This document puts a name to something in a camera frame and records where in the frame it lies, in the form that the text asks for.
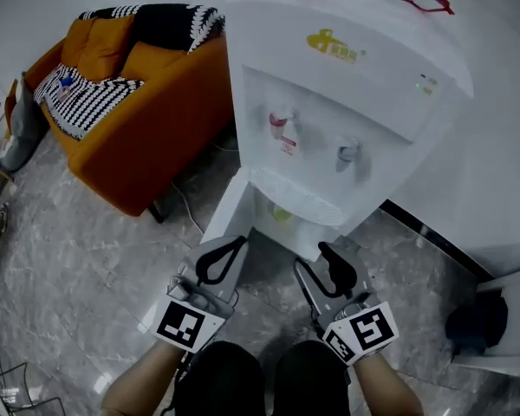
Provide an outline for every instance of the marble floor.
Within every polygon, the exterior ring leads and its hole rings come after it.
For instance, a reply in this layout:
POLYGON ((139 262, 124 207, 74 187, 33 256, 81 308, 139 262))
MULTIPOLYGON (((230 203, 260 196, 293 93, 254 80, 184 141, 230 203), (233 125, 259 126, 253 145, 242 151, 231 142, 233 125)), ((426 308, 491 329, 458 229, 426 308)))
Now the marble floor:
MULTIPOLYGON (((203 227, 237 168, 237 153, 212 147, 179 181, 203 227)), ((3 197, 10 224, 0 244, 2 369, 27 361, 34 399, 59 396, 68 416, 96 414, 107 384, 153 344, 153 304, 200 233, 180 199, 162 225, 117 212, 73 177, 51 133, 3 197)), ((250 240, 236 314, 217 338, 256 355, 270 382, 281 353, 313 333, 294 256, 258 233, 250 240)), ((390 302, 401 337, 383 353, 426 414, 520 413, 518 380, 449 365, 444 322, 473 298, 471 274, 382 211, 340 244, 357 251, 390 302)), ((12 374, 6 387, 22 389, 22 377, 12 374)), ((351 413, 369 414, 355 381, 349 394, 351 413)), ((39 414, 59 414, 59 406, 39 414)))

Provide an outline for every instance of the black pants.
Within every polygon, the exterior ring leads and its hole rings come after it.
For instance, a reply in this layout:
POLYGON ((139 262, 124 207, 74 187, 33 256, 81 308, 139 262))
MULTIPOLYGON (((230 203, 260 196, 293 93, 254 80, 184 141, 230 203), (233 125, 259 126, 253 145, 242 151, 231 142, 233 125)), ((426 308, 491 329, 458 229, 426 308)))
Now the black pants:
MULTIPOLYGON (((274 416, 349 416, 346 366, 321 342, 291 348, 277 364, 274 416)), ((238 345, 215 342, 177 385, 176 416, 265 416, 263 374, 238 345)))

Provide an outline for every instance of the chair leg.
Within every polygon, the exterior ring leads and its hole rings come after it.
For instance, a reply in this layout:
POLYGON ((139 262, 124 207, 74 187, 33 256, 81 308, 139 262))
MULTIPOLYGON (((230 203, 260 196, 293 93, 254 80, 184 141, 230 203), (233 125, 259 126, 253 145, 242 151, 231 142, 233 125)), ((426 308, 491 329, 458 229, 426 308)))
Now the chair leg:
POLYGON ((156 222, 158 222, 159 224, 163 224, 164 223, 164 218, 159 213, 158 208, 156 208, 156 205, 154 203, 151 203, 148 206, 148 210, 153 215, 153 218, 154 218, 154 220, 156 220, 156 222))

